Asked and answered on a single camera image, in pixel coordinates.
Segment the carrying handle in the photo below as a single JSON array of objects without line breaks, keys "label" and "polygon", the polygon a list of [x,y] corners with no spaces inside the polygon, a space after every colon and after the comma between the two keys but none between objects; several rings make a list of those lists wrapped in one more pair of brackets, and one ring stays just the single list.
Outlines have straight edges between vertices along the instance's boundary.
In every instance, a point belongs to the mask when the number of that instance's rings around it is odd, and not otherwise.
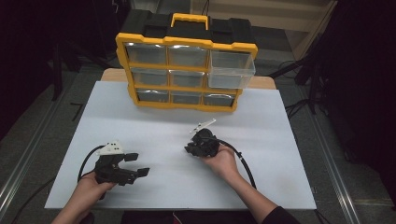
[{"label": "carrying handle", "polygon": [[183,13],[174,13],[172,17],[171,27],[174,27],[175,21],[195,21],[195,22],[204,22],[205,29],[209,29],[209,24],[207,22],[207,16],[202,15],[191,15],[191,14],[183,14]]}]

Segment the white table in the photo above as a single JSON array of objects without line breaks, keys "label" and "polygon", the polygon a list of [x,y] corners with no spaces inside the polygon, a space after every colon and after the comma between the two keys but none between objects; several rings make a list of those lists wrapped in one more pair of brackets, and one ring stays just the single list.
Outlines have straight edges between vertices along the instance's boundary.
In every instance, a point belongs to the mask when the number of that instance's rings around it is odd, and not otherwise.
[{"label": "white table", "polygon": [[[260,192],[287,209],[316,209],[278,91],[244,90],[235,112],[209,113],[137,107],[126,82],[105,81],[93,88],[45,207],[63,208],[88,152],[118,139],[125,153],[139,153],[137,161],[122,162],[120,167],[150,171],[133,185],[116,186],[97,208],[246,209],[224,181],[184,149],[192,138],[190,130],[213,118],[217,121],[209,129],[242,152]],[[92,155],[85,172],[97,159]]]}]

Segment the white plastic part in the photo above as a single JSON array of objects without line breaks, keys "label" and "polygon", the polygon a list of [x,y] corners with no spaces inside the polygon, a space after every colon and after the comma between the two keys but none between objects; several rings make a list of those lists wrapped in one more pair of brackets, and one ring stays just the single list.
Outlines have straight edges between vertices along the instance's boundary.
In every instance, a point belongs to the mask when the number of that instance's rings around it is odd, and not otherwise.
[{"label": "white plastic part", "polygon": [[190,131],[190,133],[198,133],[199,131],[201,131],[202,129],[204,129],[207,126],[211,125],[215,121],[216,121],[215,119],[212,119],[212,120],[204,122],[204,123],[199,123],[196,128],[194,128],[192,131]]},{"label": "white plastic part", "polygon": [[123,148],[118,140],[116,140],[112,143],[107,143],[107,145],[100,148],[96,152],[96,155],[98,155],[98,156],[117,155],[117,154],[123,154]]}]

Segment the storage organizer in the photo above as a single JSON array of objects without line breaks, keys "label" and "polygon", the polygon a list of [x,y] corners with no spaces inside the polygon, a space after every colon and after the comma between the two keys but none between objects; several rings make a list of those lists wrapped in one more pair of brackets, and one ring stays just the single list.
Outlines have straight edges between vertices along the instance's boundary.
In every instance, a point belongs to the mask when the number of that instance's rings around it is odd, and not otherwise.
[{"label": "storage organizer", "polygon": [[231,112],[255,74],[248,20],[133,9],[116,42],[136,105]]}]

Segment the black sleeve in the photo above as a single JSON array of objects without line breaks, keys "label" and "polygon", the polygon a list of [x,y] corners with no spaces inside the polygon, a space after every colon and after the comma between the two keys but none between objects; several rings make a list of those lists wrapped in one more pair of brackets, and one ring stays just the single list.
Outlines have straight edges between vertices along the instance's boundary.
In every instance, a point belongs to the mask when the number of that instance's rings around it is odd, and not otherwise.
[{"label": "black sleeve", "polygon": [[274,209],[263,221],[262,224],[299,224],[300,222],[295,219],[281,206]]}]

